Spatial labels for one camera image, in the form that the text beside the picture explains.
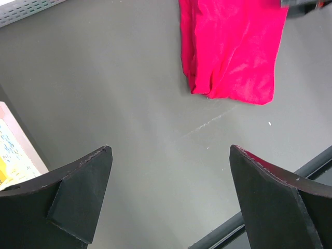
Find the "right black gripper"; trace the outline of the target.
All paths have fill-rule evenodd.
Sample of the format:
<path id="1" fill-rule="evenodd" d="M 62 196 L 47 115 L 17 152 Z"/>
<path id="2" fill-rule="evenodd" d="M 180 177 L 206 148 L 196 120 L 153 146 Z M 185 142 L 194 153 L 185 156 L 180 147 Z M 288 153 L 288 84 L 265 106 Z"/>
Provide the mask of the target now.
<path id="1" fill-rule="evenodd" d="M 288 17 L 300 17 L 324 7 L 324 1 L 319 0 L 281 0 L 280 5 L 288 8 Z"/>

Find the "red t-shirt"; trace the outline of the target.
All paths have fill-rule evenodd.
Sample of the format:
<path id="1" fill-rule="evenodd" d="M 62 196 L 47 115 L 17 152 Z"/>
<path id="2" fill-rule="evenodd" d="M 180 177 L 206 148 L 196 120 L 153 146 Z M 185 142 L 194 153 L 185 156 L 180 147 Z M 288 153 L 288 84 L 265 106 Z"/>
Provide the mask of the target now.
<path id="1" fill-rule="evenodd" d="M 264 105 L 288 10 L 279 1 L 180 1 L 181 60 L 192 94 Z"/>

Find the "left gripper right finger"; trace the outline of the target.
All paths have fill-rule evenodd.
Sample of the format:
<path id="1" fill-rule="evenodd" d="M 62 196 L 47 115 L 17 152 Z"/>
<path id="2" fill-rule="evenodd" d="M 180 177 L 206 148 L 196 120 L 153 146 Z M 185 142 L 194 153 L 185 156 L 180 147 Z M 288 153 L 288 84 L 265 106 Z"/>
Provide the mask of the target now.
<path id="1" fill-rule="evenodd" d="M 331 187 L 230 147 L 251 248 L 331 248 Z"/>

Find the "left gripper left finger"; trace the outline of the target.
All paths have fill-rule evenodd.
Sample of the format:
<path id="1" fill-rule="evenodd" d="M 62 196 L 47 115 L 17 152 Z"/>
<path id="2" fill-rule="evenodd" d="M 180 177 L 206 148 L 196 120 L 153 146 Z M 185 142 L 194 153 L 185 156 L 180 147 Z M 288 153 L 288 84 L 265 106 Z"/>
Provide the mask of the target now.
<path id="1" fill-rule="evenodd" d="M 88 155 L 1 191 L 1 248 L 87 248 L 93 241 L 113 154 Z"/>

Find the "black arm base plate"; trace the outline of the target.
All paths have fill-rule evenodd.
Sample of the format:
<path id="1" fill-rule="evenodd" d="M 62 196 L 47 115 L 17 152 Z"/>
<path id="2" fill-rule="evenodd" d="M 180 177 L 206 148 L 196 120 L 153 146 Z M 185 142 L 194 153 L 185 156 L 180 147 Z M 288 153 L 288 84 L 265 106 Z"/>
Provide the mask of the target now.
<path id="1" fill-rule="evenodd" d="M 232 145 L 240 212 L 193 248 L 331 248 L 331 149 L 290 172 Z"/>

